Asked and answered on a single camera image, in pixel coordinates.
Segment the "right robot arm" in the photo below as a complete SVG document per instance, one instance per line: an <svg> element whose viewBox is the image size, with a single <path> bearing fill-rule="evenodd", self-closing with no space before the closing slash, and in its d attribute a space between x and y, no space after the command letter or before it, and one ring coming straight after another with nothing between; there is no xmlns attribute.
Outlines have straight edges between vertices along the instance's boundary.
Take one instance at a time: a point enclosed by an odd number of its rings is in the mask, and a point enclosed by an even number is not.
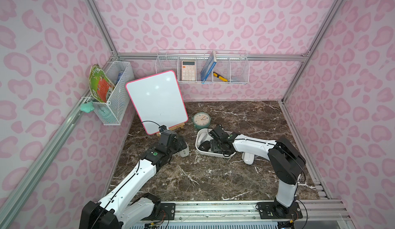
<svg viewBox="0 0 395 229"><path fill-rule="evenodd" d="M241 152L270 161L279 179L274 208L286 211L294 204L298 181L305 176L306 160L287 138L276 141L257 139L235 132L227 133L221 125L208 130L208 134L223 154Z"/></svg>

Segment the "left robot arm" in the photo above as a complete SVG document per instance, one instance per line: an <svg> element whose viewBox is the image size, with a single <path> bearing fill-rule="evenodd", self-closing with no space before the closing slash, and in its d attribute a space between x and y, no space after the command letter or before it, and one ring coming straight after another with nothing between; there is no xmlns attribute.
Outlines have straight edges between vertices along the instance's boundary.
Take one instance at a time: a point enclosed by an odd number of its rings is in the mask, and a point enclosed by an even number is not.
<svg viewBox="0 0 395 229"><path fill-rule="evenodd" d="M88 202L81 212L81 229L130 229L148 220L147 229L155 229L174 219L175 205L161 204L161 199L145 193L132 199L176 153L187 156L189 147L183 136L165 126L159 127L160 138L148 148L136 166L111 192L98 202Z"/></svg>

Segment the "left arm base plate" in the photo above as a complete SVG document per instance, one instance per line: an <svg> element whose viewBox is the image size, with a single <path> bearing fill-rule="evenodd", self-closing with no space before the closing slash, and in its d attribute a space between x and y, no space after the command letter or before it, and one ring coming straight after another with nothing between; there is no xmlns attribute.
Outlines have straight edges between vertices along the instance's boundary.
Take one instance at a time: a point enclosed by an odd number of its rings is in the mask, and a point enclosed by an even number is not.
<svg viewBox="0 0 395 229"><path fill-rule="evenodd" d="M162 220L163 217L165 218L165 220L173 221L175 218L175 209L175 203L165 202L155 204L151 215L143 218L142 221Z"/></svg>

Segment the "grey speckled mouse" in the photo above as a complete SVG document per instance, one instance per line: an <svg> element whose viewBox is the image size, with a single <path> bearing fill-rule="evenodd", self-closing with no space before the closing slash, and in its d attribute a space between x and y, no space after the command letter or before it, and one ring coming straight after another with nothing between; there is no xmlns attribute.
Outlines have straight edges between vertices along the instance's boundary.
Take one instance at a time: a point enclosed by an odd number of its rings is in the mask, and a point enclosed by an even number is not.
<svg viewBox="0 0 395 229"><path fill-rule="evenodd" d="M189 146L188 145L186 145L186 147L179 152L179 156L182 158L189 156Z"/></svg>

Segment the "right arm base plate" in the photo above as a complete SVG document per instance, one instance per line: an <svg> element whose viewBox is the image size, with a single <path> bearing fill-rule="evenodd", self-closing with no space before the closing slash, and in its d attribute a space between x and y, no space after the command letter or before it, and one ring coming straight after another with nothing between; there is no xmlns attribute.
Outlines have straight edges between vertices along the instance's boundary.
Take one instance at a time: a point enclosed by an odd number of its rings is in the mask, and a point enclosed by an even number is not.
<svg viewBox="0 0 395 229"><path fill-rule="evenodd" d="M258 202L255 206L261 219L302 219L303 215L299 204L293 202L290 207L285 207L277 201Z"/></svg>

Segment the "black mouse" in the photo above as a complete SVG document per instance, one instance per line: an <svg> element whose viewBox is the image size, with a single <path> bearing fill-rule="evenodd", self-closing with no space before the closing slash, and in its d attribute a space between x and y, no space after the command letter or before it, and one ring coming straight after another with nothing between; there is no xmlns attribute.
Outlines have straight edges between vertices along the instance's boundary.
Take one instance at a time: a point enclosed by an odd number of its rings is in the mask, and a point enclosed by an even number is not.
<svg viewBox="0 0 395 229"><path fill-rule="evenodd" d="M202 142L202 143L199 145L198 150L199 150L199 151L203 151L203 152L209 152L210 148L211 148L211 143L210 143L210 141L204 141L204 142Z"/></svg>

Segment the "glossy white mouse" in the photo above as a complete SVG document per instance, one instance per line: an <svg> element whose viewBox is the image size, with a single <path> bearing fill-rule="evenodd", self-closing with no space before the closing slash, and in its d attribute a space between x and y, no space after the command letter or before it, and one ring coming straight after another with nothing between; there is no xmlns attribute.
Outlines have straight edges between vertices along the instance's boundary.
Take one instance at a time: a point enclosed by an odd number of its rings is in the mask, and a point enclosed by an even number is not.
<svg viewBox="0 0 395 229"><path fill-rule="evenodd" d="M252 154L252 153L246 153L246 152L244 152L244 153L242 154L242 159L243 159L243 162L244 162L245 164L247 164L247 165L252 165L252 164L254 163L254 160L255 160L255 155Z"/></svg>

